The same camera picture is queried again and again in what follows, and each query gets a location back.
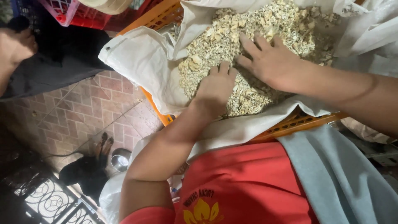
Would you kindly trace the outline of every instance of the gray cloth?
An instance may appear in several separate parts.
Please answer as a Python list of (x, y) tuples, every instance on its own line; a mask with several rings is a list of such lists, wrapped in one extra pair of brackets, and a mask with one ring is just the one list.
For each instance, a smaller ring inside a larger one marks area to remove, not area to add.
[(398, 195), (329, 125), (278, 138), (321, 224), (398, 223)]

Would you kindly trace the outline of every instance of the yellow flower print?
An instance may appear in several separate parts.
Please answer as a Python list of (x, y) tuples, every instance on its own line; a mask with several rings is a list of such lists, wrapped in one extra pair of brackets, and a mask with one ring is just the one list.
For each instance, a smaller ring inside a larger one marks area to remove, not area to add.
[(188, 210), (184, 210), (184, 221), (186, 224), (210, 224), (216, 223), (223, 219), (223, 217), (215, 220), (217, 215), (219, 214), (219, 203), (215, 203), (210, 211), (210, 206), (199, 198), (197, 204), (193, 208), (192, 212)]

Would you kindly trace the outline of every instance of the chopped dried material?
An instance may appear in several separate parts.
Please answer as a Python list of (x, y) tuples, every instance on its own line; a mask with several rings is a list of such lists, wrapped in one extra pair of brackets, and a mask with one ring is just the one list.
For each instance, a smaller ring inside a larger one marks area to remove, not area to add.
[[(259, 32), (268, 41), (279, 35), (285, 46), (301, 59), (331, 65), (332, 37), (315, 33), (316, 26), (332, 27), (339, 20), (335, 14), (321, 14), (318, 7), (300, 10), (293, 2), (272, 2), (257, 11), (238, 14), (231, 9), (216, 11), (213, 24), (188, 47), (188, 57), (179, 65), (180, 87), (193, 98), (203, 77), (221, 61), (233, 62), (243, 52), (240, 33), (253, 39)], [(225, 117), (261, 113), (268, 105), (291, 94), (274, 90), (247, 71), (240, 70), (227, 105)]]

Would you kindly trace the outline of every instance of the beige container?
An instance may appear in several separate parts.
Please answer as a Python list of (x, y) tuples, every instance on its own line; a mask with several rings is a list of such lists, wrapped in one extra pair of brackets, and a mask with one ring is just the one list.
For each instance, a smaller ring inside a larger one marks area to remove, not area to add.
[(124, 12), (132, 2), (133, 0), (80, 0), (80, 3), (109, 15)]

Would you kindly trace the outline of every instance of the orange plastic crate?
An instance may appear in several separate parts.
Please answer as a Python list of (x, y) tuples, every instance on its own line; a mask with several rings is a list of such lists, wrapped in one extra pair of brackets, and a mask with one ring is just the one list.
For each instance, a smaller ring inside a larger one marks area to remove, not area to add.
[[(140, 18), (135, 20), (125, 29), (120, 31), (118, 35), (123, 35), (126, 32), (140, 26), (146, 26), (151, 29), (158, 30), (163, 26), (168, 25), (171, 22), (177, 22), (178, 24), (180, 24), (182, 18), (183, 18), (183, 8), (181, 7), (179, 0), (164, 0), (157, 6), (149, 10), (147, 13), (142, 15)], [(158, 115), (162, 123), (165, 126), (170, 124), (173, 121), (174, 116), (161, 114), (156, 108), (155, 104), (153, 103), (151, 94), (148, 93), (142, 87), (141, 89), (143, 90), (145, 96), (151, 103), (153, 109), (155, 110), (156, 114)], [(248, 143), (260, 143), (260, 142), (272, 141), (277, 137), (289, 135), (296, 131), (319, 127), (323, 124), (327, 124), (329, 122), (340, 120), (346, 117), (348, 117), (347, 114), (339, 112), (316, 118), (307, 115), (304, 112), (302, 112), (299, 108), (296, 108), (286, 119), (279, 122), (277, 125), (271, 127), (267, 131), (261, 133), (260, 135), (256, 136)]]

